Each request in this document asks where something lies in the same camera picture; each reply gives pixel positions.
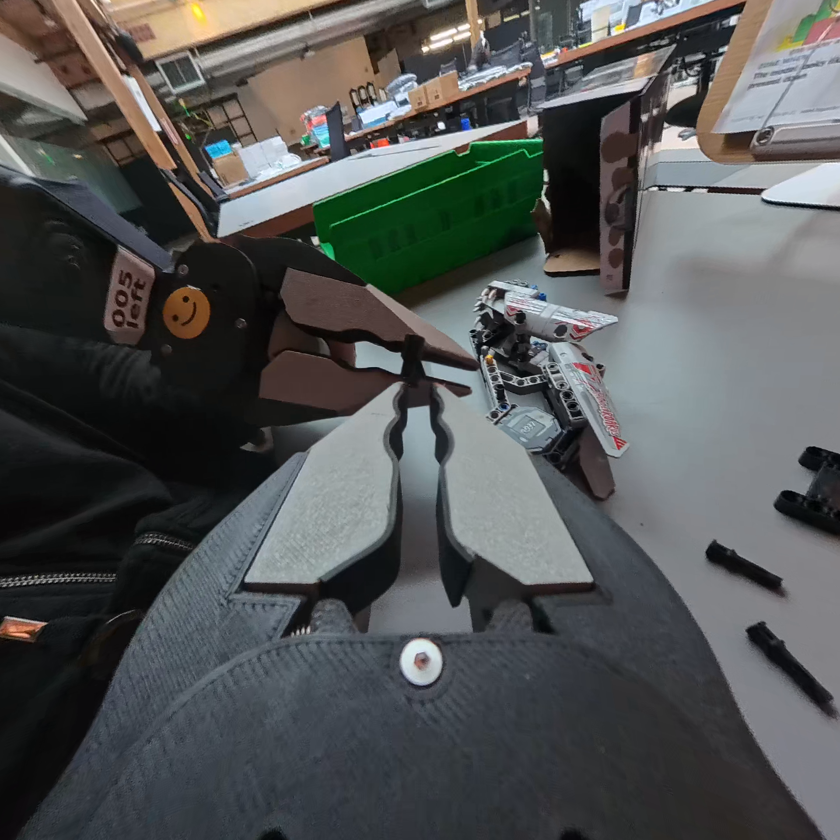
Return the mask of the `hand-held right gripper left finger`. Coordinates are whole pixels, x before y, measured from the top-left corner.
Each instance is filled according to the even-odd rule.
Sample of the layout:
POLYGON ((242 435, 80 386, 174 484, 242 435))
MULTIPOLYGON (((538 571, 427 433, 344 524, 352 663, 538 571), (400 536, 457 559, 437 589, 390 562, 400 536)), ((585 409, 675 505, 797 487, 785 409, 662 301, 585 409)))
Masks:
POLYGON ((244 589, 367 610, 400 570, 404 386, 310 447, 243 579, 244 589))

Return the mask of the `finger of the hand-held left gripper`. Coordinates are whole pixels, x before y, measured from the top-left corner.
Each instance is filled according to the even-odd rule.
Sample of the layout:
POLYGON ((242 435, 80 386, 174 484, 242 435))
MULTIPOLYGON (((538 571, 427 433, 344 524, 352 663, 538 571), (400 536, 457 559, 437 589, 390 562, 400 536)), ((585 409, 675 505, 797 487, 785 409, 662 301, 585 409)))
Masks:
POLYGON ((424 341, 423 361, 478 369, 476 359, 460 344, 371 285, 288 268, 280 298, 291 322, 321 339, 374 343, 396 353, 406 338, 416 337, 424 341))
POLYGON ((350 368, 330 358, 285 350, 259 378, 258 425, 288 426, 349 417, 393 385, 407 386, 410 407, 428 399, 431 385, 455 396, 471 394, 467 385, 421 375, 407 380, 377 367, 350 368))

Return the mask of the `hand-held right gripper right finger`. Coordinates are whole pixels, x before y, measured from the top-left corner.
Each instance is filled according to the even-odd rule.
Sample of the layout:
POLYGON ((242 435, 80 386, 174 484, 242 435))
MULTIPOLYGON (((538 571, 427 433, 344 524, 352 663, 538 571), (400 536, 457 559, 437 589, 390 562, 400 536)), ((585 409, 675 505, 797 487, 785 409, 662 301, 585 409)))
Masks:
POLYGON ((439 568, 452 606, 589 592, 595 582, 526 449, 441 385, 430 392, 439 568))

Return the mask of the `person's left forearm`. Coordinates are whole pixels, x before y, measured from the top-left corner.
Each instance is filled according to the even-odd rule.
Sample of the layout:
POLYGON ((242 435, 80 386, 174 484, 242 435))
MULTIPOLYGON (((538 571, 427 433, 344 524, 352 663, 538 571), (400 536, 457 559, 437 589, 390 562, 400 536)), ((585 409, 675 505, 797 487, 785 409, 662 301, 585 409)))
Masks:
POLYGON ((169 384, 149 352, 2 323, 2 381, 102 433, 173 477, 262 480, 255 429, 169 384))

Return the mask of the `black lego H connector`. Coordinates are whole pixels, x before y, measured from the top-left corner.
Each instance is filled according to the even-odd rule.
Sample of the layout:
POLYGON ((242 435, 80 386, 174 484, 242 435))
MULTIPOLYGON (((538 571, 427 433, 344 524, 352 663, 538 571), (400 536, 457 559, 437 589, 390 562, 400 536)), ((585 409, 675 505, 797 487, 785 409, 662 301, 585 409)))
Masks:
POLYGON ((809 446, 798 463, 814 476, 805 494, 783 490, 773 502, 777 512, 829 534, 839 534, 839 454, 809 446))

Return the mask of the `green plastic bin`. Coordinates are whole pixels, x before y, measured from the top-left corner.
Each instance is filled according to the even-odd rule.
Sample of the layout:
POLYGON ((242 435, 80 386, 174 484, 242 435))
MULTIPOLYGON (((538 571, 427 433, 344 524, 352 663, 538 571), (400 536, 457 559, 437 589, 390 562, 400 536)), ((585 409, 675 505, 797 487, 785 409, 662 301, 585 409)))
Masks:
POLYGON ((395 295, 536 235, 541 139, 480 141, 313 204, 324 252, 395 295))

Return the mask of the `wood-edged grey desk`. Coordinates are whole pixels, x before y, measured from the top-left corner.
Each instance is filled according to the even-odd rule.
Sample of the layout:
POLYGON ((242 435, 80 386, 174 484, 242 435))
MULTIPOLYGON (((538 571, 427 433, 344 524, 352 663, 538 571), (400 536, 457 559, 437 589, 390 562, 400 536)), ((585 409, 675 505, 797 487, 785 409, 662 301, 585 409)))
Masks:
POLYGON ((229 243, 236 235, 252 238, 287 235, 312 224, 314 204, 331 196, 450 151, 462 154, 475 142, 524 140, 528 135, 528 121, 521 119, 367 150, 321 165, 223 204, 217 239, 229 243))

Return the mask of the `stack of white boxes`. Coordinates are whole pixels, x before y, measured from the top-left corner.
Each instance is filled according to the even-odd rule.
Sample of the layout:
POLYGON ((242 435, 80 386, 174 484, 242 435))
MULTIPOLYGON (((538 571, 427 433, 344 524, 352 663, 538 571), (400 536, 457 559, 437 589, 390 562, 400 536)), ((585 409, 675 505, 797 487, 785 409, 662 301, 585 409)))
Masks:
POLYGON ((250 178, 256 178, 261 172, 281 165, 287 153, 287 144, 279 135, 251 145, 243 145, 237 149, 237 154, 250 178))

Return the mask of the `black monitor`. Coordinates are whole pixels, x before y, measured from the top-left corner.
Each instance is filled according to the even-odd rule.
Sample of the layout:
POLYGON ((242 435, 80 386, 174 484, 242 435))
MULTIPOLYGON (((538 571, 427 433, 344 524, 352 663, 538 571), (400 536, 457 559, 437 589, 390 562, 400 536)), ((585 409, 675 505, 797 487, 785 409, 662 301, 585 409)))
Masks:
POLYGON ((331 162, 342 161, 350 156, 350 147, 343 128, 343 113, 340 101, 327 111, 326 123, 329 133, 329 158, 331 162))

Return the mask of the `white air vent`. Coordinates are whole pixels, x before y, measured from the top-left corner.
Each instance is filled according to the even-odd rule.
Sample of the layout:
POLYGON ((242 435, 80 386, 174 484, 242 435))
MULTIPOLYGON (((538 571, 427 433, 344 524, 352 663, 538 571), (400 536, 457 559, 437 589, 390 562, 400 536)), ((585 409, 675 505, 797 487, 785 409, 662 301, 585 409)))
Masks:
POLYGON ((178 96, 205 85, 205 78, 193 53, 178 52, 154 61, 169 91, 178 96))

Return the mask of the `closed cardboard box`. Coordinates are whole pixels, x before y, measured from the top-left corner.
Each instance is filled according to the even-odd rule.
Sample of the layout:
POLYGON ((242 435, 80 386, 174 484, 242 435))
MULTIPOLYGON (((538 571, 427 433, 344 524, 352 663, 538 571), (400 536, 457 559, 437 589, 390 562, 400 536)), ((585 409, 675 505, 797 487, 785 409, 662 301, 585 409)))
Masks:
POLYGON ((450 71, 410 89, 408 103, 413 112, 423 112, 445 107, 460 98, 459 74, 450 71))

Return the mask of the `open cardboard box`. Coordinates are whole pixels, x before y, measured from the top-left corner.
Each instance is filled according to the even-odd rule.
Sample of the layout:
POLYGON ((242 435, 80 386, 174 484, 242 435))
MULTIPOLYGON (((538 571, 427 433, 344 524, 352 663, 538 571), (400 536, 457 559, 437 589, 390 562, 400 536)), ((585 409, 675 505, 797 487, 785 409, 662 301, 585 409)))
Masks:
POLYGON ((631 284, 639 204, 665 127, 673 46, 585 73, 540 112, 554 275, 631 284))

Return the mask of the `white stand base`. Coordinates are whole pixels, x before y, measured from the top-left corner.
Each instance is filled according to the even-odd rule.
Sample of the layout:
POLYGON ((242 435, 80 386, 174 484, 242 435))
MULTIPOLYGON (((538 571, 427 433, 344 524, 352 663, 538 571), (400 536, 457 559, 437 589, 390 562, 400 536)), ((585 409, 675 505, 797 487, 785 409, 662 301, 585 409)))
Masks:
POLYGON ((763 191, 761 200, 777 207, 839 211, 839 163, 820 164, 763 191))

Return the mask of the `glass wall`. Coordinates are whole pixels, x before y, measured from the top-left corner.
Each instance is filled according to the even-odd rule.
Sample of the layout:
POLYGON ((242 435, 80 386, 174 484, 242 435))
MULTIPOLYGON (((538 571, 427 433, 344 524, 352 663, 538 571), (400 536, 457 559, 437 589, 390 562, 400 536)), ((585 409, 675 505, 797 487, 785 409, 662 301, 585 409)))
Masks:
POLYGON ((84 182, 121 215, 141 206, 86 126, 6 93, 1 94, 1 163, 27 175, 84 182))

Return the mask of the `metal air duct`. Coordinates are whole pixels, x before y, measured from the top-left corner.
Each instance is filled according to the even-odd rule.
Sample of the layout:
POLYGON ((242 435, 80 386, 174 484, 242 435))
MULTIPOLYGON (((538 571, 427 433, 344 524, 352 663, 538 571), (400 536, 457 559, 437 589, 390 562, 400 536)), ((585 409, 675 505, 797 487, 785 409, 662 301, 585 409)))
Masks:
POLYGON ((264 66, 273 60, 300 56, 306 48, 320 49, 346 38, 364 34, 361 19, 324 15, 300 18, 289 25, 273 28, 261 35, 229 38, 225 42, 191 48, 179 48, 155 58, 159 64, 181 53, 193 57, 196 67, 205 78, 222 77, 247 69, 264 66))

